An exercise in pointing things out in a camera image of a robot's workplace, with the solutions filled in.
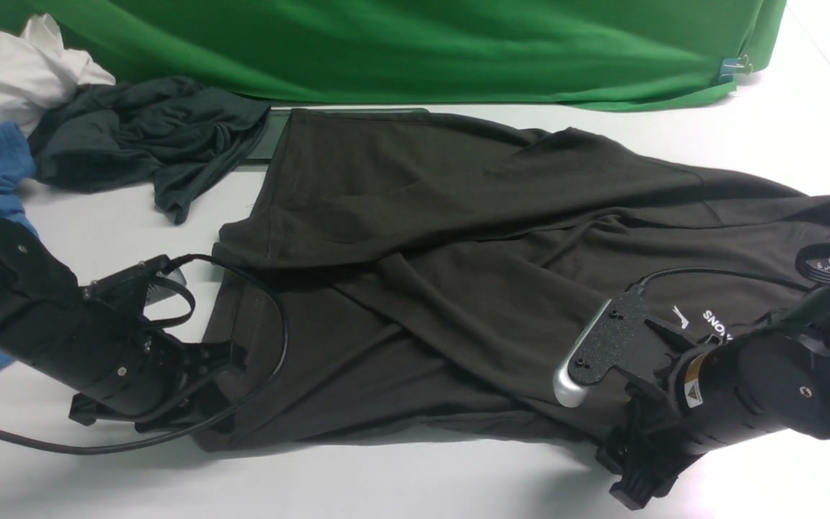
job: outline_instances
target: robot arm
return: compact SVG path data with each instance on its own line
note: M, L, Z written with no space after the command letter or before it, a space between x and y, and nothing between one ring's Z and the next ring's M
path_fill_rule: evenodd
M176 437L207 421L226 427L218 418L233 410L213 380L242 371L244 349L184 344L165 333L190 313L163 321L143 316L146 303L175 293L193 311L193 296L174 280L178 266L193 259L203 257L154 257L80 287L26 228L0 219L0 351L79 391L69 417L83 425L122 420L140 433ZM99 453L72 449L66 451Z
M785 428L830 439L830 285L761 328L701 345L649 318L642 289L606 302L553 377L566 407L610 369L628 381L627 423L597 453L620 476L614 497L641 509L708 451Z

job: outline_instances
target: white cloth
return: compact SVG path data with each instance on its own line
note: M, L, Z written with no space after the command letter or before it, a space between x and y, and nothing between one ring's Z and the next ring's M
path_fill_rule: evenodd
M29 135L44 112L85 84L113 85L115 78L85 50L63 48L49 14L30 17L20 37L0 32L0 123L14 121Z

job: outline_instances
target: white logo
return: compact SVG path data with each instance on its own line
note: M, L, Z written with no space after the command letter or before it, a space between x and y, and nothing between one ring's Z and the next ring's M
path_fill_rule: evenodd
M706 310L706 312L704 312L704 319L706 319L706 322L708 322L709 325L712 326L717 335L725 338L727 341L732 340L731 333L726 333L725 324L719 322L719 319L715 315L713 315L712 311Z
M681 313L681 310L678 309L678 306L674 307L674 313L681 318L681 329L687 329L687 325L690 324L690 321L687 321L686 316Z

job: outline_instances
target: clothing label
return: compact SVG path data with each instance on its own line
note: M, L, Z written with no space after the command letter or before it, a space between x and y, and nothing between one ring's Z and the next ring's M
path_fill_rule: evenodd
M821 259L811 259L810 263L813 264L814 267L818 270L824 270L824 272L830 272L830 262L824 262Z
M699 355L699 357L691 361L691 365L688 365L687 371L684 372L684 400L691 409L702 404L700 367L705 358L706 354Z

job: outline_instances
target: dark brown t-shirt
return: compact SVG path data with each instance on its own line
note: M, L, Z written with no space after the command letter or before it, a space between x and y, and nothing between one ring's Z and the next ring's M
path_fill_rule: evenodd
M551 377L607 298L655 270L706 266L802 281L797 251L830 241L830 196L642 157L576 129L459 115L290 119L251 216L214 253L264 270L290 313L283 371L208 450L348 440L429 424L505 438L601 438L623 421L611 378L577 409ZM669 277L652 312L699 338L798 294L752 280ZM208 340L233 335L249 373L277 357L280 317L227 278Z

